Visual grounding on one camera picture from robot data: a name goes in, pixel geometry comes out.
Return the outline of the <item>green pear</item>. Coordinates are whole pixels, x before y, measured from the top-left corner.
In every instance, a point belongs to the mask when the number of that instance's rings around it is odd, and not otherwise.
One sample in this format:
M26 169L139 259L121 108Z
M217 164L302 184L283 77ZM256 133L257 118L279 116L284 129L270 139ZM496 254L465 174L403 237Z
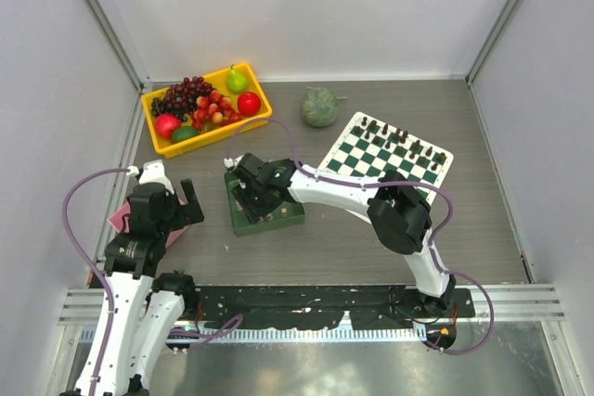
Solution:
M249 85L248 76L234 65L231 65L226 76L227 89L233 94L240 95L248 90Z

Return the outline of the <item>green plastic tray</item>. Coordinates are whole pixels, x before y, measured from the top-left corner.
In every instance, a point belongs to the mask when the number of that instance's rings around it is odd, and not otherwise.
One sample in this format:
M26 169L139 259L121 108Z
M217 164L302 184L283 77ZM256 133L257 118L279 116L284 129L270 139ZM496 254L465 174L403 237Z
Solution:
M247 213L233 195L233 189L239 185L239 179L231 172L224 174L230 221L236 236L253 236L267 231L278 230L305 222L305 212L300 203L283 202L274 211L261 217L257 223L248 220Z

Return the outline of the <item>yellow plastic fruit bin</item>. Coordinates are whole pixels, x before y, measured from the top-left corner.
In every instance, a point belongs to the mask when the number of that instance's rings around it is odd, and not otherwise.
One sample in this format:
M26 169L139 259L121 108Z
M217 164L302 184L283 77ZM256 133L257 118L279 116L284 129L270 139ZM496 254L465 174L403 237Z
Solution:
M184 78L141 99L157 154L173 158L228 138L242 124L250 130L273 114L252 67L235 64Z

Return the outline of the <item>red peach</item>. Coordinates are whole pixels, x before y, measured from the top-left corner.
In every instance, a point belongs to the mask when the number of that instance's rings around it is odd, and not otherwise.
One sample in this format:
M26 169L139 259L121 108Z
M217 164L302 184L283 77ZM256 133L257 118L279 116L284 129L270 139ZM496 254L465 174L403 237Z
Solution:
M155 120L155 131L163 139L171 140L173 133L180 128L182 122L170 113L160 114Z

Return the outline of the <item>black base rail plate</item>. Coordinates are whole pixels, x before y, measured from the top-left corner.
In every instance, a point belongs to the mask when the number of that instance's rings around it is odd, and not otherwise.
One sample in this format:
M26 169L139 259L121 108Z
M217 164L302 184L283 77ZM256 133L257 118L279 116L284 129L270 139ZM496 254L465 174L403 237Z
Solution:
M453 290L444 310L414 288L379 286L202 287L177 286L181 318L204 332L217 330L241 315L239 328L264 330L334 329L345 315L355 330L410 327L414 321L443 322L452 316L473 318L466 288Z

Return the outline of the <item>green melon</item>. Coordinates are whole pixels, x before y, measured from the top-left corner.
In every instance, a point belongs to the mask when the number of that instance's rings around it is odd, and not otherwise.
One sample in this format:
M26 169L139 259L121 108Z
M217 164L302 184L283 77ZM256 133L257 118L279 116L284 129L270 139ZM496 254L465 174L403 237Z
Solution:
M327 87L308 86L301 102L302 121L315 128L332 125L338 119L340 103L345 99L346 96Z

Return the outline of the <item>red cherry cluster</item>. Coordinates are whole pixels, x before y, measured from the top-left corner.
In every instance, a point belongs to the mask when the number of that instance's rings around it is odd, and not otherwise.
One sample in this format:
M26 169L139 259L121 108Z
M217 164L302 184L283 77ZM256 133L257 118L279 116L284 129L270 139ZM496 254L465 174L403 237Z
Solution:
M244 116L232 107L231 98L217 90L213 90L208 97L200 96L197 104L197 109L190 114L191 126L202 133L244 119Z

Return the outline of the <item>green lime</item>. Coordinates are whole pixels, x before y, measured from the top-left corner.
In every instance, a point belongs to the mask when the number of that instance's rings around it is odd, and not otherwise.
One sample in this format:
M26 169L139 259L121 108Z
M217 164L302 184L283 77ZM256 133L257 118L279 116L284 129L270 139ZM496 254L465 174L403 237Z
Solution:
M178 144L193 137L199 136L200 130L192 126L181 126L173 131L171 144Z

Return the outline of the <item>pink plastic box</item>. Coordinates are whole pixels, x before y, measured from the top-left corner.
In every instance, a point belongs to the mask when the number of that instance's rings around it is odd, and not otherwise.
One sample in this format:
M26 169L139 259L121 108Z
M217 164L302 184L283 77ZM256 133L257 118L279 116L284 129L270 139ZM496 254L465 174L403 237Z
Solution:
M157 251L157 252L153 252L153 251L146 251L145 249L139 249L136 250L134 249L132 252L128 251L123 245L126 243L125 241L125 234L128 232L128 216L129 216L129 212L130 212L130 206L129 204L124 205L118 212L116 212L114 215L112 215L109 218L109 222L111 223L111 225L113 227L115 227L115 224L119 224L119 231L118 234L115 238L113 238L111 240L111 242L108 244L107 246L107 251L110 251L112 248L114 248L116 245L118 245L118 252L120 254L122 254L123 256L128 256L130 258L133 257L139 257L140 255L152 255L155 254L157 257L162 257L164 255L163 251ZM178 239L185 231L186 231L186 225L184 224L184 227L180 230L174 231L170 234L168 240L167 240L167 248L171 245L172 241L175 241L176 239Z

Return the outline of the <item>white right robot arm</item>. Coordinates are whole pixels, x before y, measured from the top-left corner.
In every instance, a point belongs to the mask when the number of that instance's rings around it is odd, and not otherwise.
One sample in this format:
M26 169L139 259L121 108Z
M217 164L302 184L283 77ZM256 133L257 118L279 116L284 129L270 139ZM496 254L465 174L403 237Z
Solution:
M455 277L433 246L431 206L422 188L396 171L380 177L325 172L292 159L264 162L252 153L224 159L239 180L232 194L250 223L256 224L284 203L314 203L366 216L381 244L404 257L415 279L421 309L440 316L454 302Z

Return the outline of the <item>dark blue grape bunch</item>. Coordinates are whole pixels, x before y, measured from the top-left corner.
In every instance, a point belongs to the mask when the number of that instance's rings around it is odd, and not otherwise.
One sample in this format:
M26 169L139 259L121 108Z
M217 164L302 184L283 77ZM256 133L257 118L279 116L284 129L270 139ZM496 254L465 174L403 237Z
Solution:
M169 101L165 98L154 98L151 102L151 114L154 118L158 118L163 114L169 114L176 117L181 122L187 121L186 109L182 103L176 100Z

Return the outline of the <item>dark red grape bunch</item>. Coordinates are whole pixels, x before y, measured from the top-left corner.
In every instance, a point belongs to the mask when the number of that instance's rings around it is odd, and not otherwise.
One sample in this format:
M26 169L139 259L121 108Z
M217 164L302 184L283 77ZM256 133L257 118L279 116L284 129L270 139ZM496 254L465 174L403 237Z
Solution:
M205 82L203 77L194 76L185 78L181 83L171 84L163 98L182 103L186 114L189 114L197 109L198 98L200 96L208 97L213 90L213 85Z

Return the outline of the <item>red apple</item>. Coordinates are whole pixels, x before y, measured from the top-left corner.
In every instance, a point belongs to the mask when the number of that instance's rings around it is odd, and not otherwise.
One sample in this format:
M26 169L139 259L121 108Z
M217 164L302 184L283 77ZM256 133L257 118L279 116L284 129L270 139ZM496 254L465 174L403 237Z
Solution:
M245 117L252 117L259 113L262 106L261 98L252 91L241 93L237 99L238 111Z

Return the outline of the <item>green white chess board mat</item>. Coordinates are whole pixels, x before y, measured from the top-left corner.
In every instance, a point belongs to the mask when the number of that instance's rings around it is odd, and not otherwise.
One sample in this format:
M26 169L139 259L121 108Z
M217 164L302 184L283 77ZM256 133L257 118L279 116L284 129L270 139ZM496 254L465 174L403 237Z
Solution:
M408 181L439 187L453 161L450 151L358 111L318 167L355 177L397 171Z

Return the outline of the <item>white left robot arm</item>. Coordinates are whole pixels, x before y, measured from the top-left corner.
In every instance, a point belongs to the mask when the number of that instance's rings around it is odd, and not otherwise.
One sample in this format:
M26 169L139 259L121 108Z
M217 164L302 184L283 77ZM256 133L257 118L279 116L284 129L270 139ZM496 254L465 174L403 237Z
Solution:
M104 300L96 334L73 395L146 395L174 323L191 318L199 296L191 276L157 272L172 232L203 221L194 186L180 201L166 185L138 185L121 231L105 249Z

